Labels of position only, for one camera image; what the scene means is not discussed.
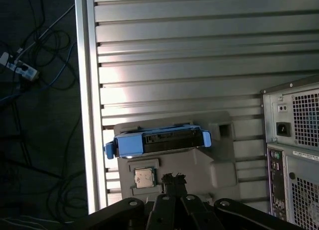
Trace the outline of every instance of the black cable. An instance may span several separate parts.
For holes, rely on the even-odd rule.
[[[46,208],[49,212],[49,214],[58,222],[60,222],[61,224],[66,224],[65,220],[63,219],[60,211],[59,211],[59,204],[61,203],[61,199],[62,199],[62,195],[63,195],[63,191],[65,191],[65,189],[72,183],[72,181],[81,176],[82,174],[84,174],[85,171],[79,171],[76,172],[72,175],[70,175],[69,177],[65,178],[64,180],[60,180],[58,181],[52,189],[50,189],[50,192],[46,198]],[[54,191],[58,190],[58,200],[55,202],[55,213],[52,211],[51,207],[50,207],[50,198],[53,194]]]
[[[29,5],[31,10],[34,10],[33,5],[31,0],[28,0]],[[29,62],[30,64],[36,69],[39,70],[39,68],[41,67],[46,67],[49,64],[51,64],[55,58],[59,58],[63,63],[66,63],[65,60],[63,58],[61,58],[61,56],[59,55],[59,51],[63,50],[63,49],[68,49],[70,44],[71,44],[71,38],[69,36],[68,33],[66,33],[65,31],[62,30],[52,30],[49,29],[48,32],[41,38],[39,39],[40,33],[45,29],[47,30],[48,27],[44,26],[44,22],[45,22],[45,12],[44,12],[44,2],[43,0],[40,0],[40,6],[41,6],[41,16],[42,21],[40,23],[40,25],[36,25],[36,18],[35,18],[35,14],[34,11],[32,11],[32,17],[33,17],[33,21],[35,23],[35,29],[27,36],[27,38],[24,40],[24,42],[22,43],[21,47],[25,48],[27,41],[33,36],[33,41],[35,42],[35,45],[28,51],[28,58],[29,58]],[[66,37],[66,44],[62,44],[62,36]],[[53,41],[53,45],[54,47],[51,47],[49,45],[47,45],[48,42]],[[42,60],[42,52],[45,51],[46,53],[50,53],[52,56],[49,60],[47,60],[46,62],[43,62]],[[76,75],[76,71],[75,69],[68,63],[67,64],[68,69],[71,71],[72,75],[74,76],[74,79],[72,80],[72,82],[65,86],[65,87],[56,87],[56,86],[50,86],[53,89],[59,90],[59,91],[65,91],[65,90],[69,90],[70,88],[72,88],[75,84],[75,82],[79,82],[77,75]],[[47,81],[44,80],[44,78],[42,76],[40,76],[39,80],[41,82],[43,82],[45,85],[48,85]]]
[[[44,23],[45,23],[45,12],[44,12],[44,2],[43,0],[40,0],[40,9],[41,9],[41,16],[42,16],[42,21],[40,22],[39,25],[36,25],[36,17],[35,17],[35,12],[34,12],[34,8],[32,5],[31,0],[28,0],[28,3],[30,5],[31,11],[32,11],[32,18],[33,18],[33,22],[34,22],[34,30],[28,34],[28,36],[24,39],[24,41],[21,44],[21,48],[24,49],[28,40],[35,35],[36,38],[38,38],[39,33],[38,31],[43,27]]]
[[[69,146],[70,146],[70,142],[72,139],[72,136],[77,128],[77,126],[79,125],[79,122],[81,120],[81,113],[79,115],[79,117],[76,120],[75,125],[73,126],[71,133],[69,135],[69,138],[66,142],[65,148],[64,148],[64,152],[63,152],[63,163],[62,163],[62,171],[61,171],[61,176],[62,178],[64,178],[67,175],[67,163],[68,163],[68,150],[69,150]]]

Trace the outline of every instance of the computer processor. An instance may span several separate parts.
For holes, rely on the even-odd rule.
[[[134,170],[134,181],[136,188],[149,188],[154,187],[154,169],[153,168],[138,168]]]

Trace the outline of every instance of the power socket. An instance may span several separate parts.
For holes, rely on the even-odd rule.
[[[18,63],[14,63],[14,61],[7,62],[9,58],[9,54],[4,52],[0,58],[0,64],[6,65],[13,72],[15,71],[18,74],[21,74],[24,78],[33,82],[39,76],[39,72],[24,62],[18,61]]]

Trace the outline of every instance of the power supply unit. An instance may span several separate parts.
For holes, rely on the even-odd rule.
[[[319,229],[319,76],[263,90],[271,214]]]

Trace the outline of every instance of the corrugated metal panel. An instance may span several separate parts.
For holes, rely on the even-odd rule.
[[[319,69],[319,0],[94,1],[102,125],[227,110],[241,197],[267,197],[258,93]]]

